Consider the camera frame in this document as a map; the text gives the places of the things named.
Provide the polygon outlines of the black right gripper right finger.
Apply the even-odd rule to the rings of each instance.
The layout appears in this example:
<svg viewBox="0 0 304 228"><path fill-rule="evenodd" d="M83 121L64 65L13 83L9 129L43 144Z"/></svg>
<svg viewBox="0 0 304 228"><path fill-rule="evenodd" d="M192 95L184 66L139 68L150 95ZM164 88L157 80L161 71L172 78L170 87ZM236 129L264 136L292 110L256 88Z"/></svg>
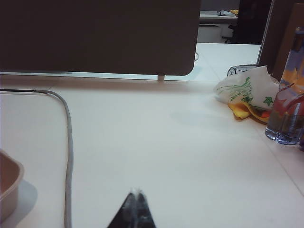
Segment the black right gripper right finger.
<svg viewBox="0 0 304 228"><path fill-rule="evenodd" d="M137 228L156 228L152 214L149 209L148 201L145 194L139 191L137 196Z"/></svg>

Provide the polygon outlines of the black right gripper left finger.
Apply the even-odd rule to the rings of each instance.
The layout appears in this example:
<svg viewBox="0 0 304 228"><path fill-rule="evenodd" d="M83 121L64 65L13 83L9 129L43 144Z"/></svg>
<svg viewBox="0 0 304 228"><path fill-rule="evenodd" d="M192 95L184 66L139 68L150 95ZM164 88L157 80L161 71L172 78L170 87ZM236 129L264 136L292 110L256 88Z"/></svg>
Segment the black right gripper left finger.
<svg viewBox="0 0 304 228"><path fill-rule="evenodd" d="M133 192L128 193L121 207L111 220L108 228L132 228L135 218L136 199Z"/></svg>

